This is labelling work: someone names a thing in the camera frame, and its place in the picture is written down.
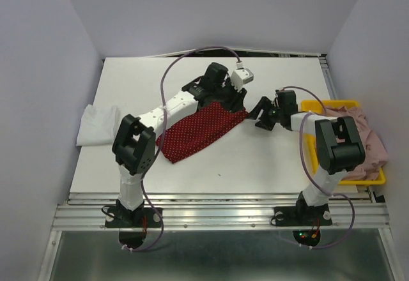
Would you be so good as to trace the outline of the red polka dot skirt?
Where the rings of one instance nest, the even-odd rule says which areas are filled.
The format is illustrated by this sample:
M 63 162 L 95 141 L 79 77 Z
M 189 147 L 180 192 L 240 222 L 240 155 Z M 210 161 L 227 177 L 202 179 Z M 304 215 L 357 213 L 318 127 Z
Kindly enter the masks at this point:
M 213 102 L 166 130 L 161 152 L 171 163 L 184 160 L 213 144 L 247 118 L 248 112 L 228 112 Z

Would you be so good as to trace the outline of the white skirt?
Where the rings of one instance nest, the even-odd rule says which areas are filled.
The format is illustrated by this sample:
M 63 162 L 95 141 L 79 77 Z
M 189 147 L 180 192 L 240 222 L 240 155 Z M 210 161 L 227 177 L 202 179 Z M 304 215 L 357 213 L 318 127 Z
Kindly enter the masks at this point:
M 113 144 L 118 130 L 119 114 L 120 110 L 116 105 L 104 108 L 87 105 L 81 117 L 76 146 Z

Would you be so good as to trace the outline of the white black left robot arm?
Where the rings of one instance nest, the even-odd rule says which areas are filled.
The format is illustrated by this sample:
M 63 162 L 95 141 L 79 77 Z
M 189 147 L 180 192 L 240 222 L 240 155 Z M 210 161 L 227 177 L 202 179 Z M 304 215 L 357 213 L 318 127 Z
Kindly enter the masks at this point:
M 143 179 L 162 153 L 171 163 L 209 146 L 248 115 L 244 85 L 254 74 L 242 62 L 232 73 L 211 63 L 204 75 L 184 85 L 169 101 L 143 115 L 126 115 L 112 145 L 120 170 L 120 193 L 110 215 L 129 226 L 142 219 Z

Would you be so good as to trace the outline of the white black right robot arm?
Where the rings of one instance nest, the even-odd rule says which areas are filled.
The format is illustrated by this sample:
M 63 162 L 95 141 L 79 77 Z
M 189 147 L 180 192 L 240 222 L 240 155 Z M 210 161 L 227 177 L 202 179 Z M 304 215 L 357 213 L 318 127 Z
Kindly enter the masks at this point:
M 294 216 L 302 224 L 316 218 L 316 207 L 327 204 L 339 182 L 366 158 L 351 116 L 330 117 L 301 112 L 292 90 L 277 90 L 273 100 L 262 97 L 248 118 L 255 120 L 256 126 L 264 130 L 271 131 L 280 124 L 289 131 L 298 132 L 302 164 L 305 164 L 303 136 L 315 137 L 318 168 L 314 176 L 309 176 L 309 186 L 301 192 L 303 203 L 294 208 Z

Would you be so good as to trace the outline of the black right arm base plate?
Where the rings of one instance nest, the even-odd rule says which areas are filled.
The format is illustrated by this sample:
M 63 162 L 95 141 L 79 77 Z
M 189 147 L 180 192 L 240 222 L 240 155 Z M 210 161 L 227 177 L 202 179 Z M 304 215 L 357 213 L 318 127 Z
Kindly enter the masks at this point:
M 277 227 L 309 227 L 313 225 L 332 225 L 327 205 L 297 209 L 295 206 L 278 206 L 270 218 L 270 224 Z

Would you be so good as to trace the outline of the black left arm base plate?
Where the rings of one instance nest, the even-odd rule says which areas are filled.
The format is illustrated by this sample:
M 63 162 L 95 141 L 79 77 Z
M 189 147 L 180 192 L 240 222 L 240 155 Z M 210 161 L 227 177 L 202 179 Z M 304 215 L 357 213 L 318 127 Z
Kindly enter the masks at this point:
M 108 229 L 121 228 L 154 228 L 161 227 L 159 214 L 162 209 L 158 209 L 158 213 L 153 208 L 137 208 L 135 212 L 125 213 L 116 206 L 103 206 L 101 212 L 105 215 L 105 227 Z

